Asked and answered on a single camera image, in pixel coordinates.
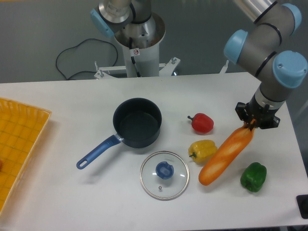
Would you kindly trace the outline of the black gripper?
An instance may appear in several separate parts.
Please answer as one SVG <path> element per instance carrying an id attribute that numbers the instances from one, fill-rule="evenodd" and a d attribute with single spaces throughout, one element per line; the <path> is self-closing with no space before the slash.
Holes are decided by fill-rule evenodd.
<path id="1" fill-rule="evenodd" d="M 279 126 L 280 119 L 275 114 L 280 107 L 280 102 L 270 101 L 261 92 L 255 92 L 250 102 L 238 102 L 235 111 L 245 128 L 270 129 Z"/>

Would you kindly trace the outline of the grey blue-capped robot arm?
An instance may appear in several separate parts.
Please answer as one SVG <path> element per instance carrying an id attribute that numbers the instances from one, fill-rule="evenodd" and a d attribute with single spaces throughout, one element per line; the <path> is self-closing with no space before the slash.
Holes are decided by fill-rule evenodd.
<path id="1" fill-rule="evenodd" d="M 238 0 L 236 5 L 254 22 L 248 33 L 236 31 L 224 47 L 229 61 L 239 65 L 260 86 L 249 103 L 238 103 L 238 117 L 250 128 L 276 128 L 275 115 L 308 71 L 306 59 L 299 53 L 275 49 L 301 24 L 300 10 L 275 0 Z M 114 37 L 122 46 L 128 77 L 169 75 L 173 66 L 159 66 L 159 44 L 165 36 L 163 20 L 152 12 L 149 0 L 104 0 L 91 10 L 96 28 L 106 37 Z"/>

